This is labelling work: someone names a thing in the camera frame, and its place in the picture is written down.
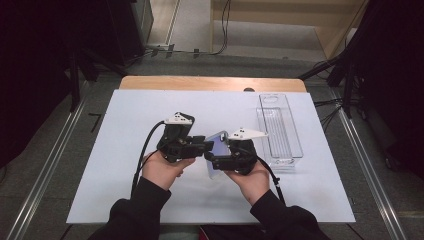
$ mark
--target metal rail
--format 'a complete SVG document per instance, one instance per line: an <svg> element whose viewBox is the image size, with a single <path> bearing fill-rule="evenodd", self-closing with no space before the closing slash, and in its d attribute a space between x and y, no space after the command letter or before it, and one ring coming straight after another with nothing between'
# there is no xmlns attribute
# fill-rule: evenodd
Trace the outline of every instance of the metal rail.
<svg viewBox="0 0 424 240"><path fill-rule="evenodd" d="M336 90L330 88L330 92L334 98L341 98ZM396 240L407 239L396 211L393 209L390 199L374 170L353 121L347 117L343 110L339 111L339 116L391 238Z"/></svg>
<svg viewBox="0 0 424 240"><path fill-rule="evenodd" d="M60 157L62 156L63 150L68 143L69 137L71 136L76 123L81 115L81 112L84 108L86 96L90 88L90 84L85 81L82 87L82 99L80 104L77 106L73 113L70 113L60 134L57 138L44 166L38 175L37 180L35 181L34 186L31 189L31 192L28 194L25 199L19 215L15 220L15 223L12 226L12 229L7 236L8 240L17 240L23 239L24 234L31 223L32 217L37 210L38 205L41 202L41 199L44 195L44 192L47 189L47 186L50 182L50 179L56 169L56 166L59 163Z"/></svg>

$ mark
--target black jacket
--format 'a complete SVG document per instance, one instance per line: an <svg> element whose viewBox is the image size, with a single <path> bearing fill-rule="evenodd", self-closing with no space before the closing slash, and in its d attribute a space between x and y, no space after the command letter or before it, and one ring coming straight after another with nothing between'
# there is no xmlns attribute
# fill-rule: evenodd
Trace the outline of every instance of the black jacket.
<svg viewBox="0 0 424 240"><path fill-rule="evenodd" d="M118 200L107 224L89 239L158 239L160 211L170 197L170 191L140 177L134 196ZM329 239L314 215L297 206L284 206L271 190L250 212L264 226L267 239Z"/></svg>

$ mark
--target white paper sheet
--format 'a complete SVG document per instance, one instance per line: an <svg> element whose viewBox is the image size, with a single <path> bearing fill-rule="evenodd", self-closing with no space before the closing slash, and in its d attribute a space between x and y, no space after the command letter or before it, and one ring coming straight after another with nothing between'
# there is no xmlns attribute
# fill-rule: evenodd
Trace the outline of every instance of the white paper sheet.
<svg viewBox="0 0 424 240"><path fill-rule="evenodd" d="M112 205L129 198L142 146L152 127L175 112L195 117L190 135L206 137L240 127L259 129L260 92L116 90L76 193L67 223L104 223ZM311 211L319 222L354 222L312 99L308 93L285 93L296 124L303 158L296 170L277 174L288 206ZM163 128L152 136L155 150ZM260 139L254 140L259 156ZM171 187L162 223L255 223L250 205L225 175L208 176L206 160L197 158Z"/></svg>

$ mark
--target transparent box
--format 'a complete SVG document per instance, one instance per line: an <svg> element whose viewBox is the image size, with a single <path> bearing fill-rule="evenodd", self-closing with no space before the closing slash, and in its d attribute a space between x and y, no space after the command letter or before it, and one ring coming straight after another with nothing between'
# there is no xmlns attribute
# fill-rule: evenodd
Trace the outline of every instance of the transparent box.
<svg viewBox="0 0 424 240"><path fill-rule="evenodd" d="M285 94L261 94L256 109L265 161L272 169L294 169L303 157L302 147Z"/></svg>

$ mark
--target human hand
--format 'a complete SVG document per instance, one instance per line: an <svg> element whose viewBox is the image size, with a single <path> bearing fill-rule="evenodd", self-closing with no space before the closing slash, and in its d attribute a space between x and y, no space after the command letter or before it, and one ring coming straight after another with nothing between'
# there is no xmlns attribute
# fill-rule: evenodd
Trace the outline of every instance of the human hand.
<svg viewBox="0 0 424 240"><path fill-rule="evenodd" d="M144 163L142 176L165 191L169 190L174 183L175 178L180 177L181 174L183 174L184 168L195 161L194 158L189 158L182 159L175 163L170 163L162 157L162 153L160 151L145 156L143 161L145 161L147 157L148 160Z"/></svg>
<svg viewBox="0 0 424 240"><path fill-rule="evenodd" d="M234 171L224 171L239 187L241 193L254 205L269 190L269 173L259 161L256 161L252 171L247 175L241 175Z"/></svg>

